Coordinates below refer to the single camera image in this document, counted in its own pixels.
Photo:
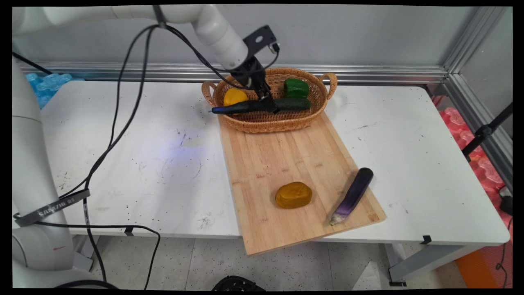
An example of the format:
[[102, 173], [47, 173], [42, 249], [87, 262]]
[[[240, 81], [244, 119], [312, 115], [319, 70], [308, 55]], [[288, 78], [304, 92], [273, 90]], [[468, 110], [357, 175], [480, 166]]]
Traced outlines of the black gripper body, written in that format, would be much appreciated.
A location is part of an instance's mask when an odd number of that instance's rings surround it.
[[255, 56], [251, 56], [238, 67], [231, 69], [230, 74], [238, 84], [232, 83], [234, 88], [269, 89], [266, 82], [266, 67]]

